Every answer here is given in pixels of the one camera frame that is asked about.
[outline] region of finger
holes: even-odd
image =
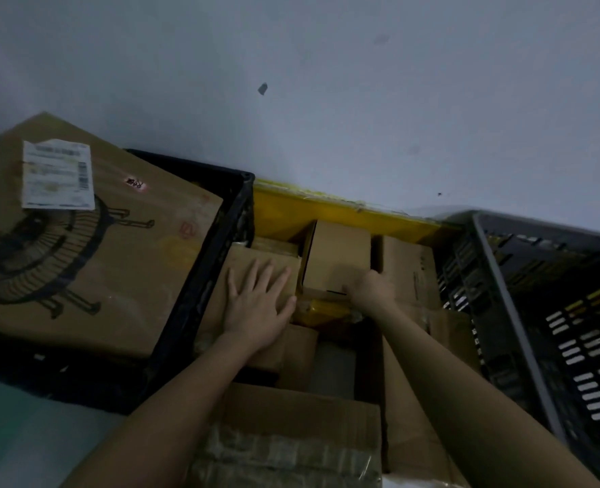
[[[257,281],[257,286],[255,286],[255,289],[257,291],[261,291],[262,293],[266,292],[266,290],[268,289],[268,283],[271,281],[273,269],[274,269],[274,265],[272,264],[272,261],[268,262],[262,272],[262,275],[260,276],[259,280]]]
[[[280,311],[277,314],[277,317],[280,319],[280,321],[288,322],[291,319],[291,316],[295,311],[295,304],[297,303],[297,301],[298,299],[296,298],[296,296],[290,296],[288,300],[286,300],[284,308],[282,308],[282,311]]]
[[[291,276],[291,268],[290,267],[286,267],[282,273],[277,276],[277,279],[275,279],[275,281],[273,281],[273,283],[271,284],[271,289],[268,290],[268,292],[275,296],[275,299],[277,299],[277,296],[279,296],[282,293],[282,290],[284,289],[284,286],[286,286],[286,282],[288,281],[289,277]]]
[[[234,270],[232,267],[228,269],[228,299],[234,299],[239,296],[237,286],[234,284]]]
[[[246,276],[246,280],[243,283],[243,291],[247,291],[250,293],[257,282],[257,272],[259,271],[259,259],[256,258],[252,265],[250,266],[250,271],[248,271],[248,275]]]

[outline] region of fan illustration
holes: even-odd
[[[93,211],[27,210],[11,232],[0,233],[0,304],[36,302],[55,319],[71,303],[89,315],[101,310],[68,289],[111,226],[150,229],[155,221],[131,221],[128,209],[108,207],[94,196]]]

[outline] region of black plastic bin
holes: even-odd
[[[128,414],[192,361],[209,295],[234,241],[252,242],[254,174],[164,155],[128,152],[222,197],[196,263],[148,360],[0,336],[0,381],[56,401]]]
[[[600,479],[600,233],[477,212],[440,268],[489,380]]]

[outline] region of gray basket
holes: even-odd
[[[477,212],[439,282],[492,384],[600,478],[600,233]]]

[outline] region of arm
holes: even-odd
[[[440,440],[475,488],[600,488],[570,451],[515,402],[411,321],[371,270],[352,302],[376,320]]]
[[[275,302],[289,278],[285,270],[270,289],[273,266],[257,278],[255,262],[241,294],[228,271],[224,333],[196,361],[137,408],[69,475],[64,488],[173,487],[185,476],[214,404],[250,357],[273,343],[295,309]]]

